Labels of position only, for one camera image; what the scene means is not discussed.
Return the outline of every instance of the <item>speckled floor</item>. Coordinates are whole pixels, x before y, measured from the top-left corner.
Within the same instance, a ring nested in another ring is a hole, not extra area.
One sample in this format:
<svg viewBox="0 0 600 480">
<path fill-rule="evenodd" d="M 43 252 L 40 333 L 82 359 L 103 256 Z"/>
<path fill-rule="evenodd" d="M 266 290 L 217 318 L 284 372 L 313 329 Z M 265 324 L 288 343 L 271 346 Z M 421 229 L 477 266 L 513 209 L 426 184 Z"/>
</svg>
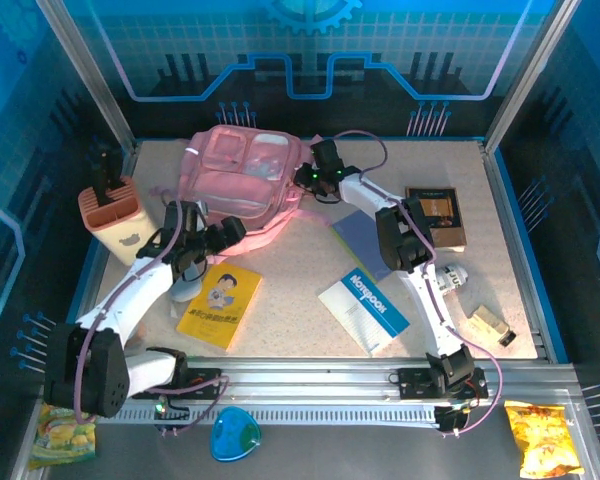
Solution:
<svg viewBox="0 0 600 480">
<path fill-rule="evenodd" d="M 145 207 L 157 224 L 164 209 L 149 197 L 153 186 L 177 185 L 185 144 L 179 141 L 147 141 L 142 144 L 134 180 Z M 491 190 L 476 142 L 387 143 L 390 157 L 369 178 L 388 191 L 399 193 L 405 185 L 456 187 L 468 245 L 463 253 L 442 252 L 439 264 L 458 262 L 469 273 L 469 282 L 445 297 L 452 319 L 468 339 L 489 348 L 499 358 L 536 358 L 524 306 Z M 342 141 L 338 150 L 345 164 L 360 168 L 381 159 L 381 149 L 369 141 Z M 337 221 L 352 213 L 346 204 L 320 205 L 312 198 L 303 208 L 328 214 Z M 293 220 L 266 248 L 230 260 L 259 272 L 263 282 L 253 308 L 242 321 L 228 351 L 232 356 L 259 357 L 361 357 L 364 352 L 318 300 L 318 294 L 356 267 L 330 229 L 310 221 Z M 110 256 L 99 299 L 122 278 L 126 267 Z M 379 288 L 407 317 L 411 325 L 377 356 L 424 357 L 423 325 L 415 306 L 395 275 Z M 516 340 L 504 348 L 494 345 L 466 322 L 480 304 L 504 318 L 516 332 Z M 166 346 L 190 355 L 218 356 L 224 352 L 176 332 L 185 304 L 172 304 L 162 296 L 147 312 L 144 346 Z"/>
</svg>

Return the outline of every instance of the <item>cartoon illustration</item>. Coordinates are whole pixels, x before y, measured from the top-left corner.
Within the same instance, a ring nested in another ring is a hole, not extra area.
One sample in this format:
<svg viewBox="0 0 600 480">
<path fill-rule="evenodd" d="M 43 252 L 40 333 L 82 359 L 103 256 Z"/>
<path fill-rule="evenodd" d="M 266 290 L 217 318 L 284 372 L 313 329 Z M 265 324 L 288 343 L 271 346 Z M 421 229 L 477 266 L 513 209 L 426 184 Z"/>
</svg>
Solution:
<svg viewBox="0 0 600 480">
<path fill-rule="evenodd" d="M 234 297 L 226 296 L 227 292 L 238 285 L 238 281 L 233 275 L 228 273 L 222 275 L 215 287 L 211 289 L 207 296 L 207 305 L 214 310 L 222 310 L 224 307 L 233 303 Z"/>
<path fill-rule="evenodd" d="M 134 233 L 131 236 L 129 236 L 128 238 L 121 238 L 118 241 L 125 247 L 130 247 L 140 241 L 140 235 L 138 235 L 137 233 Z"/>
</svg>

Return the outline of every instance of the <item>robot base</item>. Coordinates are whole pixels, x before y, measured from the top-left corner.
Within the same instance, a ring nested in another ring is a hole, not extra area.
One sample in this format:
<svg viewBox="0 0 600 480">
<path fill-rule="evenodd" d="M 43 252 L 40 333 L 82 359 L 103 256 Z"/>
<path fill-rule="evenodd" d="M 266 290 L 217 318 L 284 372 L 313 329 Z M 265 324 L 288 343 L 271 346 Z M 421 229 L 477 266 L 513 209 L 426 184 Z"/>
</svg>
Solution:
<svg viewBox="0 0 600 480">
<path fill-rule="evenodd" d="M 394 382 L 400 390 L 401 400 L 470 400 L 476 398 L 489 398 L 487 381 L 484 371 L 481 368 L 475 368 L 473 376 L 468 380 L 475 387 L 475 391 L 467 383 L 451 388 L 449 391 L 441 393 L 436 388 L 431 379 L 431 370 L 429 368 L 400 368 L 396 372 L 398 380 Z"/>
</svg>

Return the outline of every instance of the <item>cartoon character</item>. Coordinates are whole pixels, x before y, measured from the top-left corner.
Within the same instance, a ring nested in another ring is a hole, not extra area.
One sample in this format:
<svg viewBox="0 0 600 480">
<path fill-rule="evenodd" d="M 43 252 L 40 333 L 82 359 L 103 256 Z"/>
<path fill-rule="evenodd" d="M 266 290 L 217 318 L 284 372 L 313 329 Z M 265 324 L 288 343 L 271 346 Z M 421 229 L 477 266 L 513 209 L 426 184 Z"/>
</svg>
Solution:
<svg viewBox="0 0 600 480">
<path fill-rule="evenodd" d="M 222 310 L 224 307 L 233 303 L 234 297 L 226 296 L 227 292 L 238 285 L 238 281 L 233 275 L 224 274 L 218 280 L 215 287 L 211 289 L 207 296 L 207 305 L 214 310 Z"/>
</svg>

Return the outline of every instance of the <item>brown book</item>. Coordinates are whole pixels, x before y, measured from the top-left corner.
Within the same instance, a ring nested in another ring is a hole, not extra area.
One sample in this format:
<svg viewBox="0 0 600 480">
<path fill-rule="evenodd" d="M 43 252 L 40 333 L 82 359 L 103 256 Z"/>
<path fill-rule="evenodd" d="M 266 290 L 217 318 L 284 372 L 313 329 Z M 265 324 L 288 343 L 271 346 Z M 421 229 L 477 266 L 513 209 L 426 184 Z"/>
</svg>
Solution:
<svg viewBox="0 0 600 480">
<path fill-rule="evenodd" d="M 407 197 L 418 197 L 431 229 L 433 244 L 440 250 L 464 252 L 464 233 L 456 189 L 407 187 Z"/>
</svg>

